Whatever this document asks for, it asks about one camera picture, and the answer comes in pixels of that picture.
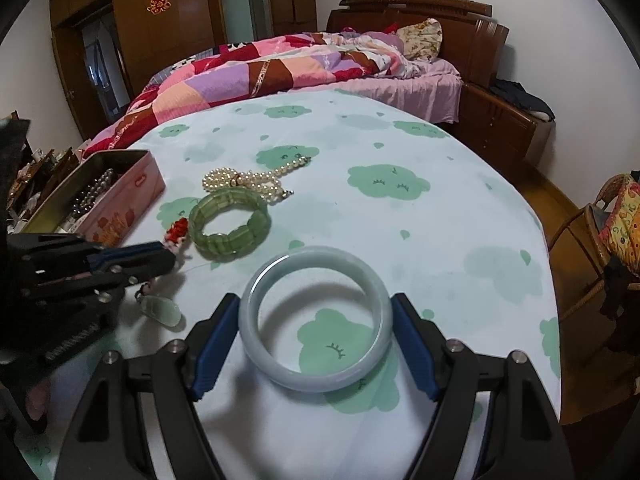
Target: floral pillow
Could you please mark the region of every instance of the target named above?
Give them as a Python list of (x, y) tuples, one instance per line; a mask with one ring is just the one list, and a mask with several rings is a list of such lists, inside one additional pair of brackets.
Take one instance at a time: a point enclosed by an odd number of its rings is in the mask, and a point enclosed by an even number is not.
[(640, 184), (627, 175), (618, 192), (616, 206), (600, 232), (600, 240), (607, 249), (636, 276), (640, 276), (639, 206)]
[(396, 34), (404, 43), (404, 56), (407, 59), (420, 57), (431, 61), (437, 57), (440, 51), (442, 26), (434, 18), (399, 28)]

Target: patchwork quilt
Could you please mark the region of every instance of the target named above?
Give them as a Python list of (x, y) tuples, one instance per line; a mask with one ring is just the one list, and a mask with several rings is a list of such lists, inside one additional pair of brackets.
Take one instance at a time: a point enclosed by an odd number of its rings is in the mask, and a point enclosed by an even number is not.
[(325, 32), (277, 36), (186, 60), (159, 85), (147, 86), (113, 134), (89, 146), (84, 157), (126, 148), (158, 124), (230, 102), (365, 76), (407, 79), (422, 73), (420, 64), (407, 60), (380, 36)]

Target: green stone bead bracelet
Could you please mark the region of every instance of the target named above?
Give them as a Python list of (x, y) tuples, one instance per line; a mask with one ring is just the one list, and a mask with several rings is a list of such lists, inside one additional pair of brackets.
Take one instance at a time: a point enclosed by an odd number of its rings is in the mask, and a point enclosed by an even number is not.
[[(246, 225), (229, 234), (203, 234), (204, 226), (217, 215), (235, 206), (247, 207), (254, 212)], [(271, 228), (267, 203), (256, 192), (244, 187), (218, 189), (204, 197), (189, 215), (189, 236), (203, 256), (212, 260), (233, 260), (253, 251), (260, 245)]]

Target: white wall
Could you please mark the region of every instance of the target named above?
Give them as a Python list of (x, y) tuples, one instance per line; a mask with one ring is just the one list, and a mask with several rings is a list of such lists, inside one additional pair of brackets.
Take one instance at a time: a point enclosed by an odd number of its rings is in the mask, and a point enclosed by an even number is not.
[(31, 0), (0, 44), (0, 117), (13, 110), (31, 120), (34, 150), (82, 143), (53, 57), (48, 0)]
[[(326, 24), (340, 0), (317, 0)], [(597, 0), (476, 0), (510, 29), (498, 76), (557, 116), (539, 169), (578, 206), (614, 174), (640, 168), (640, 70)]]

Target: wooden bed frame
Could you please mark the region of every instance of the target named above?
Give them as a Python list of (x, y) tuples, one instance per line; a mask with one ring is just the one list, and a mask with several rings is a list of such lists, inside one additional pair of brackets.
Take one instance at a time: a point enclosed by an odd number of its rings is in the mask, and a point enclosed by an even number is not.
[(489, 88), (495, 79), (509, 29), (490, 19), (490, 5), (471, 0), (342, 0), (340, 5), (347, 9), (331, 11), (327, 32), (384, 30), (436, 18), (442, 25), (439, 57), (467, 83)]

